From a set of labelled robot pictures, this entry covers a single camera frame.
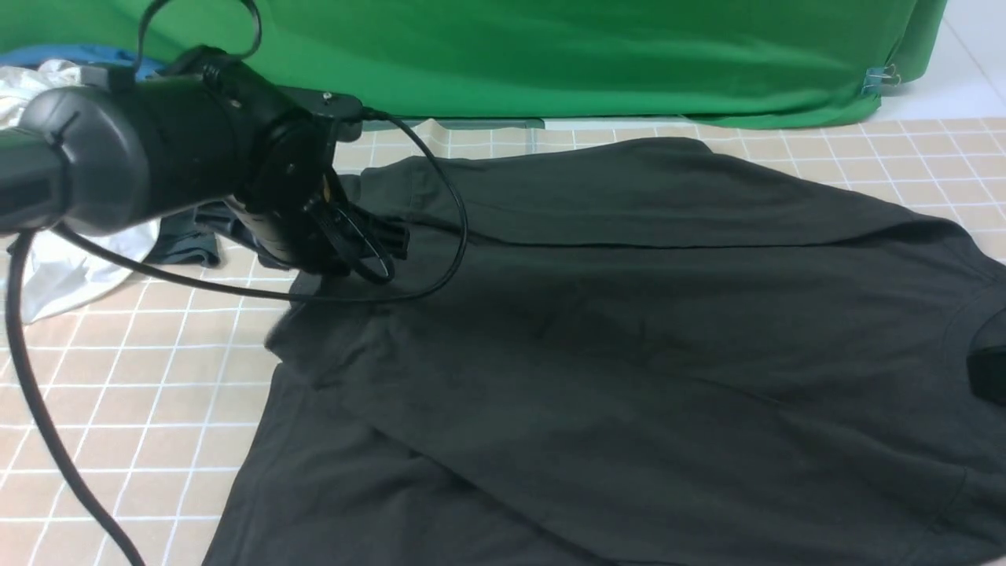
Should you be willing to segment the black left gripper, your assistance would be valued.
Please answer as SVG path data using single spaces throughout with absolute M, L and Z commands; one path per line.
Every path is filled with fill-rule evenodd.
M 301 204 L 254 211 L 252 204 L 227 197 L 224 207 L 234 217 L 224 235 L 277 269 L 356 274 L 366 282 L 387 285 L 395 279 L 396 261 L 409 254 L 409 230 L 352 203 L 333 169 Z

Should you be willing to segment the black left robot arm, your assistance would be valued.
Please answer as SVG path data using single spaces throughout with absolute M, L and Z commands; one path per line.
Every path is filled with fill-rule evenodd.
M 409 231 L 353 204 L 332 165 L 360 121 L 356 99 L 317 114 L 209 46 L 147 80 L 85 67 L 2 132 L 2 233 L 107 236 L 189 211 L 267 267 L 389 282 Z

